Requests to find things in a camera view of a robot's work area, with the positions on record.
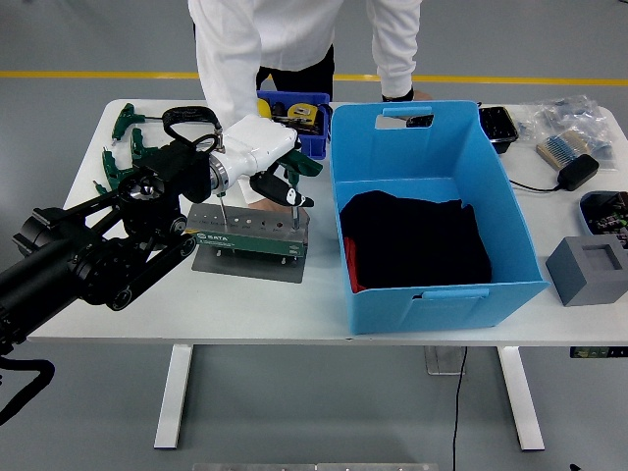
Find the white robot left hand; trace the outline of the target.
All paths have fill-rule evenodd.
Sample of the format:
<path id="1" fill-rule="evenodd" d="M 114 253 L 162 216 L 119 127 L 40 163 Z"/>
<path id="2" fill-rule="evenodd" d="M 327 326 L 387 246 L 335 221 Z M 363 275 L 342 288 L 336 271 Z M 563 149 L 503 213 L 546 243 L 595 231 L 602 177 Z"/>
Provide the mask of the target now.
<path id="1" fill-rule="evenodd" d="M 257 115 L 246 115 L 223 131 L 224 151 L 214 151 L 219 189 L 238 184 L 244 201 L 266 198 L 282 206 L 311 207 L 313 200 L 277 178 L 270 167 L 297 144 L 297 132 Z"/>

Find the person's right hand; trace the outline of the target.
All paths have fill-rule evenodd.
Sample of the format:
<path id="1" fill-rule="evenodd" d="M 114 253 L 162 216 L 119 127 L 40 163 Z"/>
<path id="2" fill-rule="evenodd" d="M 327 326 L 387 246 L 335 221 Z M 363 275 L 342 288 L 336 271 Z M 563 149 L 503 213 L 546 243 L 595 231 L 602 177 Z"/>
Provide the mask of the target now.
<path id="1" fill-rule="evenodd" d="M 287 210 L 286 207 L 260 195 L 245 196 L 244 199 L 250 209 L 282 213 Z"/>

